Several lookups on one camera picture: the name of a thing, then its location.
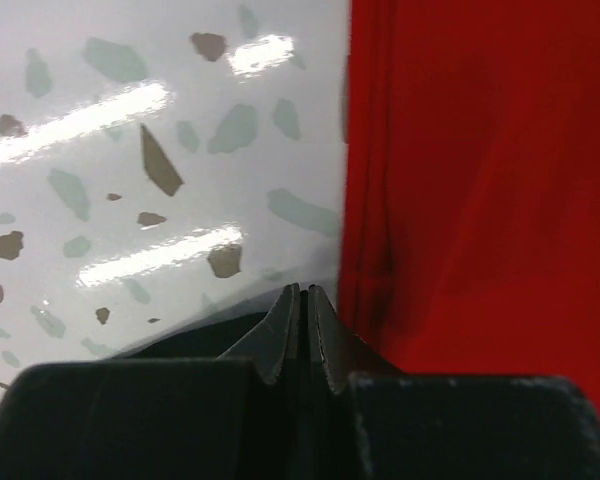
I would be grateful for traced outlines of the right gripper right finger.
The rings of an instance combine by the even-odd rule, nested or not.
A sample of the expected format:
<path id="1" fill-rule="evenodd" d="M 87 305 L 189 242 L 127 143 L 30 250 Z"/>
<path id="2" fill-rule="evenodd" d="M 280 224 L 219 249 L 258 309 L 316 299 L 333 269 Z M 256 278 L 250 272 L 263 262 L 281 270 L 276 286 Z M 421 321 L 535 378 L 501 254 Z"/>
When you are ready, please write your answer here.
<path id="1" fill-rule="evenodd" d="M 340 394 L 351 374 L 400 374 L 397 367 L 338 319 L 325 290 L 318 285 L 308 289 L 307 326 L 311 361 L 331 394 Z"/>

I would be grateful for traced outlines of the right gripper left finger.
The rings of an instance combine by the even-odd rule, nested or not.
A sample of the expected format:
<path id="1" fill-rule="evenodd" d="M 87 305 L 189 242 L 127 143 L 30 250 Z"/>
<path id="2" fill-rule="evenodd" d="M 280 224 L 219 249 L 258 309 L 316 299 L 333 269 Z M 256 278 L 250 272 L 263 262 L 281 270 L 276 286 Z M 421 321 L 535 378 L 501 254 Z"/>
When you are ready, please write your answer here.
<path id="1" fill-rule="evenodd" d="M 265 384 L 276 384 L 285 360 L 296 356 L 299 319 L 300 287 L 297 283 L 286 285 L 264 318 L 218 360 L 248 360 Z"/>

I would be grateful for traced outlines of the black t-shirt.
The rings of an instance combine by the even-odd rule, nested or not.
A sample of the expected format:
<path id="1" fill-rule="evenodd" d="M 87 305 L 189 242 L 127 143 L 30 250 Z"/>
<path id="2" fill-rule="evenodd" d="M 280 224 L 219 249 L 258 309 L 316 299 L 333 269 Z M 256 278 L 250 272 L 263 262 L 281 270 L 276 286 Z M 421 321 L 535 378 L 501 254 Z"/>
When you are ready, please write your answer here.
<path id="1" fill-rule="evenodd" d="M 116 354 L 114 359 L 216 358 L 265 316 L 265 312 L 251 313 L 213 325 L 181 331 L 132 351 Z"/>

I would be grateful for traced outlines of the folded red t-shirt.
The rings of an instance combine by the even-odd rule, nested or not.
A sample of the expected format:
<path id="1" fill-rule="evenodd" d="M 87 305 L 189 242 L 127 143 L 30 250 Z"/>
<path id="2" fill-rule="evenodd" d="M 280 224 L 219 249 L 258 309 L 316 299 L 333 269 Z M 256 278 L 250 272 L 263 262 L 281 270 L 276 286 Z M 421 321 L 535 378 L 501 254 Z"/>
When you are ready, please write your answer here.
<path id="1" fill-rule="evenodd" d="M 356 1 L 342 320 L 600 404 L 600 1 Z"/>

